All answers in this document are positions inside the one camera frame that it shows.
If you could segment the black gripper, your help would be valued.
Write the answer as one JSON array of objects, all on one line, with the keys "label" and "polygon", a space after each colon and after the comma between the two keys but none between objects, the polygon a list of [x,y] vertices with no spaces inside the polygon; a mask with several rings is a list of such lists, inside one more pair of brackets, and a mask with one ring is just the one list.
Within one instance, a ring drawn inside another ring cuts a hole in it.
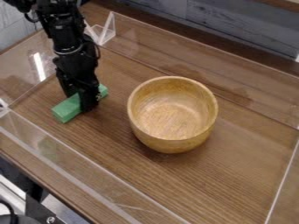
[{"label": "black gripper", "polygon": [[77,49],[59,49],[52,60],[56,77],[67,97],[79,91],[79,103],[83,112],[99,105],[99,80],[95,75],[99,66],[100,51],[96,46],[80,46]]}]

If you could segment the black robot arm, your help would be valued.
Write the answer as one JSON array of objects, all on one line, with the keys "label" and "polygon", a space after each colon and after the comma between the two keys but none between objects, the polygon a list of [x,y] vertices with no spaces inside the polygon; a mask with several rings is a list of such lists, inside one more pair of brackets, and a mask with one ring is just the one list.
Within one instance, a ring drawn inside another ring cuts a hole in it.
[{"label": "black robot arm", "polygon": [[99,105],[100,50],[92,37],[84,32],[84,17],[77,0],[4,0],[15,7],[31,23],[39,22],[52,40],[56,57],[56,77],[64,94],[79,95],[83,112]]}]

